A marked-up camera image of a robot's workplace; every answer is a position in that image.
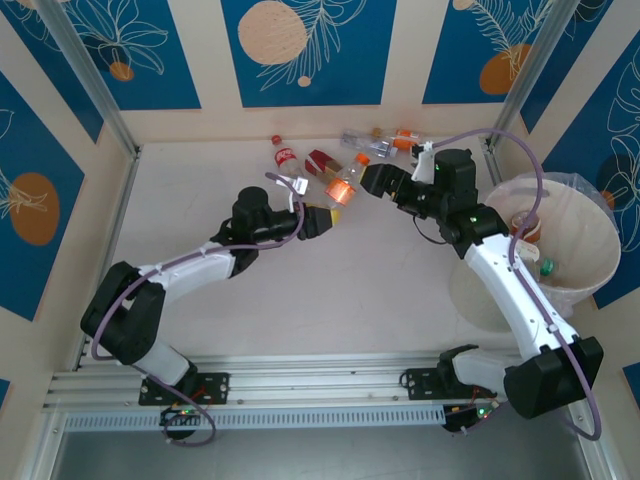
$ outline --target white wall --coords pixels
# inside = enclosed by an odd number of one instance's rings
[[[348,124],[412,128],[432,135],[484,127],[502,102],[422,105],[450,0],[398,0],[379,106],[244,109],[220,2],[169,0],[202,110],[123,112],[140,143],[288,137],[335,137]]]
[[[32,421],[52,373],[70,366],[127,160],[107,129],[98,145],[93,143],[1,14],[0,45],[0,71],[85,174],[36,320],[0,308],[0,378],[12,385],[0,418],[0,478],[10,479],[33,433]]]

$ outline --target small bottle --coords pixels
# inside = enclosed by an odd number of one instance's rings
[[[529,212],[529,210],[523,210],[511,217],[511,235],[516,234],[518,229],[522,226],[527,216],[529,215]],[[535,215],[533,217],[533,220],[531,221],[531,225],[529,225],[523,232],[522,240],[532,243],[533,245],[537,245],[540,241],[540,234],[542,233],[541,227],[542,222],[540,221],[540,218]]]
[[[411,130],[374,128],[372,134],[376,138],[391,138],[394,147],[405,151],[411,150],[412,146],[424,143],[426,140],[424,133],[412,132]]]
[[[298,157],[293,153],[291,147],[282,143],[280,135],[271,137],[271,144],[274,146],[274,159],[278,170],[287,177],[304,177],[298,164]]]
[[[324,191],[329,197],[327,199],[329,208],[340,209],[347,206],[360,185],[360,178],[367,165],[369,165],[369,157],[359,153],[349,165],[337,173],[336,178]]]
[[[557,278],[559,265],[551,258],[540,257],[536,262],[524,260],[529,273],[538,283],[551,285],[554,278]]]
[[[342,132],[340,145],[361,152],[367,152],[378,157],[395,157],[398,149],[392,145],[391,138],[376,138],[364,132],[345,130]]]

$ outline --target leaf drawing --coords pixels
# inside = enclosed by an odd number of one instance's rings
[[[51,37],[42,18],[34,8],[29,8],[17,0],[3,0],[7,9],[22,24],[25,31],[36,40],[43,42],[51,50],[60,51],[58,44]]]
[[[0,140],[9,132],[14,113],[11,110],[0,109]],[[46,212],[47,207],[42,205],[46,198],[46,193],[44,195],[30,195],[16,188],[0,169],[0,219],[6,217],[12,209],[19,212],[20,207]]]
[[[3,1],[32,37],[60,51],[35,9]],[[122,81],[133,78],[132,66],[164,73],[154,48],[166,43],[169,32],[139,20],[138,0],[69,0],[60,6],[99,70]]]
[[[598,0],[599,3],[596,5],[590,5],[589,3],[585,3],[584,0],[580,2],[576,11],[569,20],[566,28],[564,29],[564,33],[573,40],[576,34],[576,29],[578,28],[578,23],[592,23],[596,22],[602,12],[605,11],[604,6],[607,4],[608,0]]]
[[[522,64],[522,48],[540,29],[555,0],[540,0],[534,7],[529,0],[527,8],[516,16],[509,0],[474,0],[468,10],[476,17],[480,33],[488,38],[497,53],[509,60],[509,75],[514,79]]]
[[[276,33],[270,34],[272,48],[282,51],[287,48],[295,48],[286,45],[289,41],[288,29],[301,21],[304,25],[304,48],[289,61],[276,64],[262,64],[262,70],[257,75],[263,78],[264,83],[260,91],[267,90],[271,86],[284,81],[287,85],[296,80],[302,86],[301,81],[310,83],[314,76],[322,70],[325,63],[331,61],[331,55],[340,53],[341,43],[338,28],[346,25],[356,18],[365,7],[367,0],[358,0],[359,3],[352,13],[345,8],[355,0],[278,0],[278,3],[289,7],[294,16],[274,26]]]
[[[607,130],[613,134],[611,150],[615,173],[603,191],[614,203],[619,216],[623,252],[640,247],[640,48],[625,67],[607,118]]]

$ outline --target white bucket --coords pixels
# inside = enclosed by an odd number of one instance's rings
[[[620,262],[620,240],[612,217],[588,196],[549,179],[543,180],[543,187],[538,247],[543,256],[559,264],[559,270],[554,274],[554,286],[541,284],[540,288],[558,313],[567,317],[573,313],[572,305],[611,279]],[[531,209],[535,192],[535,178],[518,177],[499,185],[485,203],[509,225],[516,213]],[[469,322],[485,330],[509,330],[497,305],[465,262],[456,266],[450,292],[458,313]]]

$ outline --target floral line drawing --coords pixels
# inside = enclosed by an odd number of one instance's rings
[[[607,130],[613,134],[613,155],[600,167],[601,173],[614,173],[598,185],[613,211],[619,216],[622,251],[640,247],[640,48],[625,67],[607,117]]]
[[[261,64],[260,91],[278,82],[297,81],[308,87],[314,76],[330,63],[332,51],[340,53],[338,28],[348,24],[365,8],[359,3],[352,13],[347,5],[355,0],[265,0],[251,7],[238,24],[245,53]]]
[[[509,79],[513,80],[529,51],[527,42],[540,29],[554,2],[540,0],[534,7],[529,0],[520,16],[514,13],[510,0],[453,0],[453,6],[475,15],[480,34],[491,41],[499,58],[508,61]]]
[[[51,50],[59,52],[58,44],[51,37],[49,29],[45,26],[42,18],[38,15],[38,12],[33,7],[30,1],[19,0],[4,0],[7,8],[14,17],[16,17],[25,31],[36,40],[44,43]]]
[[[4,0],[15,4],[15,0]],[[138,20],[138,0],[66,0],[61,3],[98,70],[122,82],[134,78],[134,66],[162,75],[165,66],[154,48],[167,42],[169,32]],[[37,12],[18,4],[11,8],[34,38],[59,51]]]
[[[0,109],[0,140],[4,138],[11,128],[13,115],[14,112],[11,110]],[[30,195],[12,185],[2,173],[2,169],[0,169],[0,219],[5,218],[14,209],[16,213],[19,213],[21,207],[46,212],[46,205],[42,205],[46,198],[46,193],[43,195]]]
[[[600,3],[597,5],[589,5],[583,1],[580,2],[576,11],[569,20],[569,23],[564,29],[564,33],[573,40],[576,35],[576,29],[578,28],[578,23],[593,23],[597,21],[602,12],[604,12],[604,6],[607,4],[609,0],[598,0]]]

